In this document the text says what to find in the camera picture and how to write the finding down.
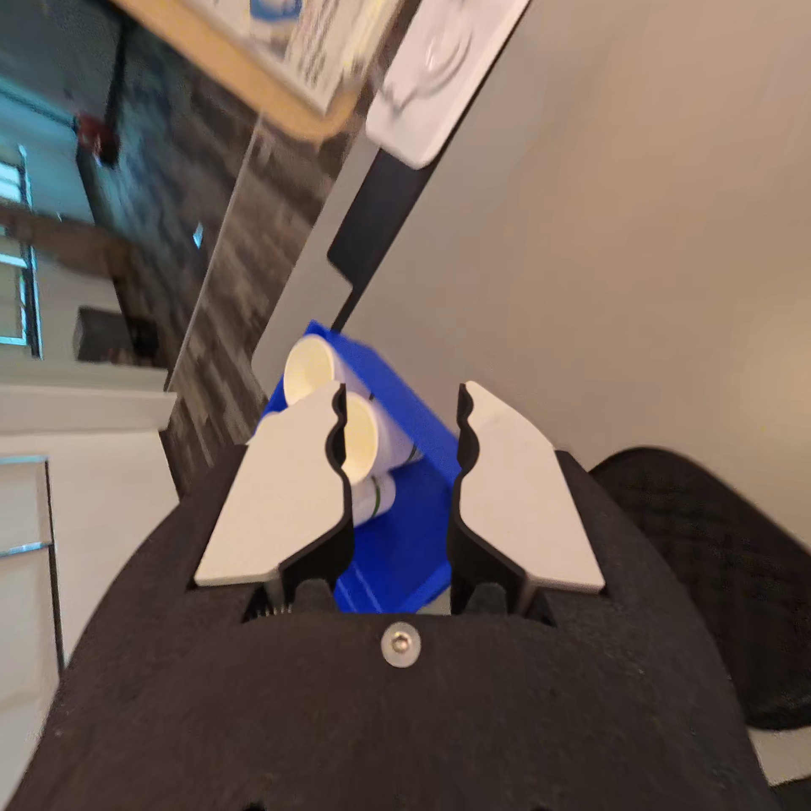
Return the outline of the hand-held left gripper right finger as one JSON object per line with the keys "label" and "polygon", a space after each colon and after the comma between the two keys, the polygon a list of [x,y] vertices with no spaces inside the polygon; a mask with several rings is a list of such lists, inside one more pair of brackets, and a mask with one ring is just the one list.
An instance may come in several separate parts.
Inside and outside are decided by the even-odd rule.
{"label": "hand-held left gripper right finger", "polygon": [[457,460],[447,534],[451,605],[498,585],[509,612],[545,589],[598,594],[605,577],[555,447],[481,384],[460,385]]}

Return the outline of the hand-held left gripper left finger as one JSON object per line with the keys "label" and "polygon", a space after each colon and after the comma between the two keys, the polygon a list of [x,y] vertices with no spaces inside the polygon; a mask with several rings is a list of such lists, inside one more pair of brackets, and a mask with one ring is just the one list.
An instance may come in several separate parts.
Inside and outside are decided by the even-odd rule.
{"label": "hand-held left gripper left finger", "polygon": [[330,590],[354,556],[346,387],[331,382],[265,415],[250,438],[194,575],[197,587]]}

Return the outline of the narrow blue plastic bin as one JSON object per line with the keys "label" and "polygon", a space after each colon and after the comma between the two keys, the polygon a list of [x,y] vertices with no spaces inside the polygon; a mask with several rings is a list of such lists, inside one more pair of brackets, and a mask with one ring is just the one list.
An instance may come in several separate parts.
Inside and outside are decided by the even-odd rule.
{"label": "narrow blue plastic bin", "polygon": [[457,436],[380,355],[356,340],[311,320],[315,335],[337,351],[382,407],[404,430],[422,457],[396,469],[391,509],[354,530],[354,558],[337,581],[342,612],[414,613],[450,585],[446,553],[457,462]]}

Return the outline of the dark box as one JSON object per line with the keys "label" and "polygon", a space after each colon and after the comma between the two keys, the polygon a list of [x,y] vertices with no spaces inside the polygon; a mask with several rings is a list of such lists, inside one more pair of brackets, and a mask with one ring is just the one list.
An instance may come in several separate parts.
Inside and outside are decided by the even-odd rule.
{"label": "dark box", "polygon": [[157,325],[151,319],[118,311],[79,307],[73,354],[78,362],[156,367],[160,354]]}

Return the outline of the black rectangular table inlay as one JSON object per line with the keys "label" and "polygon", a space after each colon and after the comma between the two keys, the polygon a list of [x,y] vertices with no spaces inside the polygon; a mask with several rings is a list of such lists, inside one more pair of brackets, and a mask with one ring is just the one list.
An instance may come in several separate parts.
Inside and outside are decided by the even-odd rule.
{"label": "black rectangular table inlay", "polygon": [[327,251],[330,265],[350,284],[332,321],[340,332],[389,252],[439,159],[414,169],[380,149]]}

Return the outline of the brown cardboard box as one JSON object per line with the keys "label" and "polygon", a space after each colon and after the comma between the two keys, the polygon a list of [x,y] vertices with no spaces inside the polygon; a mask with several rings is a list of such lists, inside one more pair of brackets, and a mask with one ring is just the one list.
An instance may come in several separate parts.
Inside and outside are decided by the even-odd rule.
{"label": "brown cardboard box", "polygon": [[107,229],[1,203],[1,225],[11,238],[87,277],[123,280],[133,269],[133,246]]}

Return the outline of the wooden instruction clipboard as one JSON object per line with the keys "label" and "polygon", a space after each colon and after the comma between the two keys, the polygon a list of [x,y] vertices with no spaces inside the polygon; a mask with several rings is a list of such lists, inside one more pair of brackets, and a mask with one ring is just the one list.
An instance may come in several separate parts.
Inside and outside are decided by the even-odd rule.
{"label": "wooden instruction clipboard", "polygon": [[113,1],[285,135],[321,144],[354,115],[404,2]]}

